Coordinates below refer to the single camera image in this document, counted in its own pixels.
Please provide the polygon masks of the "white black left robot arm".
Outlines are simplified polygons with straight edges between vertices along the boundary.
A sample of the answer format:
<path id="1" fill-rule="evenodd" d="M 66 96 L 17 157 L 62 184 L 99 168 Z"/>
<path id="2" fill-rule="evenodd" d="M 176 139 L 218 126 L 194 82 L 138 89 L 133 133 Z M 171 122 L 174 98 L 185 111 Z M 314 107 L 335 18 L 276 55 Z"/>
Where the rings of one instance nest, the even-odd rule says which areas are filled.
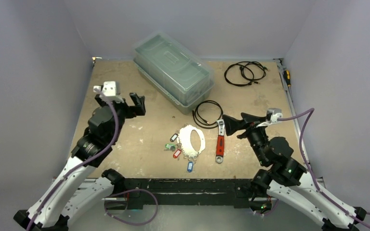
<path id="1" fill-rule="evenodd" d="M 83 192 L 76 190 L 111 153 L 125 120 L 146 114 L 145 97 L 130 93 L 130 98 L 134 103 L 131 106 L 115 93 L 108 97 L 96 95 L 99 107 L 88 120 L 63 170 L 32 207 L 15 213 L 16 223 L 27 231 L 67 231 L 101 198 L 123 194 L 124 177 L 114 170 L 106 171 L 104 177 Z"/>

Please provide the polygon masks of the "key with green tag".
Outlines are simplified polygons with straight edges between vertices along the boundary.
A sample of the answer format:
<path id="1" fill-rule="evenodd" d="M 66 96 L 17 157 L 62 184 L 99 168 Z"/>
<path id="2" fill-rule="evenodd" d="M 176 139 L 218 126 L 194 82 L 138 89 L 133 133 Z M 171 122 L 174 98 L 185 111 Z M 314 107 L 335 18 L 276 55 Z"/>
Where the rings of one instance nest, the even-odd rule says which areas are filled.
<path id="1" fill-rule="evenodd" d="M 165 151 L 172 151 L 174 152 L 177 149 L 177 146 L 175 144 L 167 143 L 165 144 Z"/>

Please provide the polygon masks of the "key with blue tag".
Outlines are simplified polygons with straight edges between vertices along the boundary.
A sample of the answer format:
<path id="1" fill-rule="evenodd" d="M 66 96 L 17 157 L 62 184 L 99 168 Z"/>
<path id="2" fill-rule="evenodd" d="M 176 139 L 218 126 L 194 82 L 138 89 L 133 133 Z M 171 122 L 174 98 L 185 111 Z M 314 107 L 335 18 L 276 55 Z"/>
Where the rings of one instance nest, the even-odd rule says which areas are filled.
<path id="1" fill-rule="evenodd" d="M 194 163 L 192 161 L 189 161 L 187 164 L 187 172 L 190 173 L 193 171 Z"/>

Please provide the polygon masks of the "key with red tag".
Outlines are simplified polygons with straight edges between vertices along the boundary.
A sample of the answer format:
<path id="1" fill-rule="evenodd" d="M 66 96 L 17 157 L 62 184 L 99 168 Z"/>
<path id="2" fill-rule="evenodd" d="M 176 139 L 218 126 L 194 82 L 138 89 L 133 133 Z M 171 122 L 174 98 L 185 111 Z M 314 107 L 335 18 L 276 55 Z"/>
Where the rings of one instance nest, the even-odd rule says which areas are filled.
<path id="1" fill-rule="evenodd" d="M 174 153 L 173 153 L 173 158 L 175 158 L 175 159 L 178 158 L 181 155 L 181 153 L 182 153 L 181 149 L 175 150 Z"/>

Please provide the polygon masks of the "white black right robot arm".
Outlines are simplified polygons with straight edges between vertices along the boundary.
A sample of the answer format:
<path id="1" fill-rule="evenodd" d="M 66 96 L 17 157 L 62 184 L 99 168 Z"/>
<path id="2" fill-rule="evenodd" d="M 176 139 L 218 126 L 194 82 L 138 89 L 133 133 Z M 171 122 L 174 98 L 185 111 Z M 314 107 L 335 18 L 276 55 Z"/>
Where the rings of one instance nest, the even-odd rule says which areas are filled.
<path id="1" fill-rule="evenodd" d="M 294 150 L 284 137 L 269 139 L 265 129 L 283 121 L 280 109 L 270 108 L 266 116 L 241 113 L 241 120 L 224 115 L 228 136 L 242 130 L 238 139 L 247 139 L 263 169 L 251 181 L 253 197 L 274 197 L 312 219 L 323 231 L 356 231 L 367 212 L 332 195 L 310 170 L 292 157 Z"/>

